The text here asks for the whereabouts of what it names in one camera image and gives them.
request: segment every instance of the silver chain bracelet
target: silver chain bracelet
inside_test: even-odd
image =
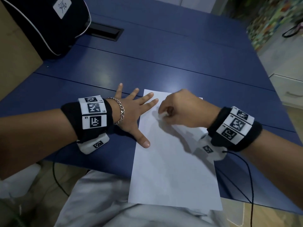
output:
[[[121,103],[121,102],[120,102],[118,99],[113,98],[113,97],[109,97],[108,99],[113,99],[114,101],[116,101],[116,102],[117,102],[117,104],[118,104],[118,105],[119,105],[119,107],[120,107],[120,111],[121,111],[121,117],[120,117],[120,120],[114,124],[114,125],[118,125],[118,124],[119,124],[119,123],[121,123],[121,122],[122,122],[122,120],[124,119],[124,114],[125,114],[124,107],[123,107],[122,103]]]

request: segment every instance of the sheet of paper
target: sheet of paper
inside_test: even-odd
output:
[[[222,210],[214,165],[194,154],[205,129],[166,124],[157,111],[170,93],[149,92],[159,102],[140,117],[139,129],[151,145],[136,145],[128,202]]]

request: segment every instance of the hand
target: hand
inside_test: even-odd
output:
[[[163,118],[168,124],[209,128],[220,108],[182,89],[170,94],[161,103],[158,113],[163,112],[169,114]]]
[[[129,96],[122,99],[122,88],[123,84],[121,83],[119,84],[115,95],[115,98],[122,103],[125,110],[124,119],[118,126],[122,130],[130,133],[142,147],[149,148],[150,142],[141,133],[141,131],[139,131],[137,121],[143,113],[155,106],[159,100],[154,99],[153,101],[145,104],[154,96],[152,92],[143,96],[142,98],[133,100],[139,92],[138,88],[136,88]],[[121,117],[120,107],[118,103],[113,99],[107,99],[107,101],[112,107],[113,119],[114,123],[116,123],[120,120]]]

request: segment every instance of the printed number label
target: printed number label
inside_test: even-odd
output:
[[[70,6],[71,6],[70,0],[57,0],[53,8],[58,14],[59,18],[62,19]]]

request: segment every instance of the black backpack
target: black backpack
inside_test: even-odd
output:
[[[1,1],[43,60],[65,55],[91,22],[84,0]]]

